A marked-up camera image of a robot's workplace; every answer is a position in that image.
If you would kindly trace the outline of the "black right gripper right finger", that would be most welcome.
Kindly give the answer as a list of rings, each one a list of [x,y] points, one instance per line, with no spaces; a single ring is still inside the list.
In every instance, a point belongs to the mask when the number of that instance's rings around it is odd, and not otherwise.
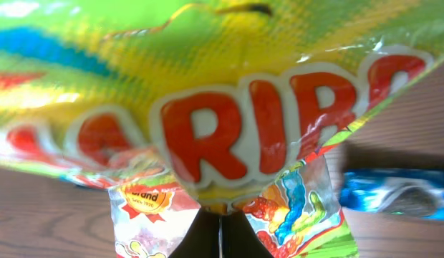
[[[220,240],[223,258],[273,258],[241,211],[221,217]]]

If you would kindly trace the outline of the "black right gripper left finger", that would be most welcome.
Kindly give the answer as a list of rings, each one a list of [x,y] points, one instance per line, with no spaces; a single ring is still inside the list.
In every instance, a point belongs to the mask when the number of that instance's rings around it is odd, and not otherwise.
[[[170,258],[219,258],[220,216],[199,210],[183,241]]]

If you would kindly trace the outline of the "green Haribo gummy bag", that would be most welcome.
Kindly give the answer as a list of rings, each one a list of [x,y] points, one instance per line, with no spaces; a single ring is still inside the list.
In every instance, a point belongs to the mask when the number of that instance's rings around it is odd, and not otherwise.
[[[0,1],[0,166],[107,190],[119,257],[199,210],[355,257],[323,154],[444,61],[444,0]]]

